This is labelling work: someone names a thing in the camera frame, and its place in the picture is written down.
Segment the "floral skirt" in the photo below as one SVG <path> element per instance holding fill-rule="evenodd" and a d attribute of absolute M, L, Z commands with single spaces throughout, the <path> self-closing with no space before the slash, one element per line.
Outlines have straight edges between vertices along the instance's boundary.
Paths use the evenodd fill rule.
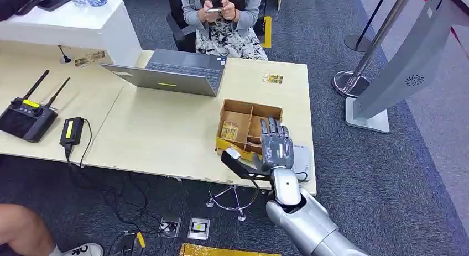
<path fill-rule="evenodd" d="M 231 30 L 231 22 L 219 18 L 209 29 L 208 38 L 196 30 L 195 49 L 198 53 L 268 61 L 252 28 L 246 37 L 242 37 L 238 31 Z"/>

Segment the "sticker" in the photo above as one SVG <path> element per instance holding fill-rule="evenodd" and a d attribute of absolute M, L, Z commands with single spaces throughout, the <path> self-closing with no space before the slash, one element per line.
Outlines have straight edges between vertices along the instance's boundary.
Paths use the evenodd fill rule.
<path fill-rule="evenodd" d="M 112 71 L 116 75 L 126 75 L 126 76 L 133 76 L 132 74 L 129 74 L 128 72 L 118 72 L 118 71 Z"/>
<path fill-rule="evenodd" d="M 265 74 L 263 81 L 267 82 L 267 83 L 278 83 L 279 85 L 281 85 L 283 83 L 283 76 L 282 75 Z"/>
<path fill-rule="evenodd" d="M 70 139 L 72 135 L 72 127 L 73 127 L 73 121 L 69 121 L 69 126 L 67 127 L 67 135 L 65 135 L 65 138 Z"/>
<path fill-rule="evenodd" d="M 201 224 L 201 223 L 192 224 L 192 230 L 205 231 L 206 227 L 207 227 L 206 224 Z"/>
<path fill-rule="evenodd" d="M 223 122 L 220 138 L 227 140 L 235 140 L 238 135 L 239 125 L 232 122 Z"/>
<path fill-rule="evenodd" d="M 25 103 L 26 105 L 30 105 L 31 107 L 39 108 L 39 104 L 34 103 L 33 101 L 23 100 L 23 103 Z"/>
<path fill-rule="evenodd" d="M 106 57 L 106 53 L 103 50 L 98 51 L 96 53 L 89 53 L 89 54 L 86 54 L 84 58 L 76 59 L 75 66 L 83 68 L 87 66 L 88 64 L 95 62 L 96 60 L 104 58 L 104 57 Z"/>
<path fill-rule="evenodd" d="M 172 86 L 172 87 L 176 87 L 177 85 L 173 85 L 172 83 L 158 83 L 159 85 L 161 86 Z"/>

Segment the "gray cardigan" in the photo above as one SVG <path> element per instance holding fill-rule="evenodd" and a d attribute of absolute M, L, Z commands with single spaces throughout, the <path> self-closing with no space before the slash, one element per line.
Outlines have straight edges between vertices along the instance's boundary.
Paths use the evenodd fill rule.
<path fill-rule="evenodd" d="M 184 20 L 188 25 L 195 26 L 203 35 L 209 36 L 209 30 L 207 23 L 202 23 L 197 16 L 197 10 L 202 8 L 200 0 L 182 0 L 183 2 L 183 11 L 184 11 Z M 241 12 L 239 16 L 238 23 L 232 21 L 231 28 L 232 30 L 237 30 L 241 36 L 248 35 L 248 29 L 257 21 L 259 15 L 259 5 L 260 0 L 246 0 L 246 8 Z"/>

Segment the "speaker grille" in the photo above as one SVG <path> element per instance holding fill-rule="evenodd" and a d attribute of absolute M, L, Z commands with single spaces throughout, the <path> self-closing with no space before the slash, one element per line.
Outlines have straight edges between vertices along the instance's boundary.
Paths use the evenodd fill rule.
<path fill-rule="evenodd" d="M 405 84 L 407 86 L 418 86 L 424 81 L 425 81 L 425 78 L 423 75 L 411 75 L 405 79 Z"/>

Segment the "gray laptop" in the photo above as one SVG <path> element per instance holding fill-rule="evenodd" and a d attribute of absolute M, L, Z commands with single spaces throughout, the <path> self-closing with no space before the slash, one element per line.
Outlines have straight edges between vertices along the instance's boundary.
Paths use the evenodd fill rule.
<path fill-rule="evenodd" d="M 131 84 L 215 97 L 226 57 L 156 49 L 145 69 L 101 64 Z"/>

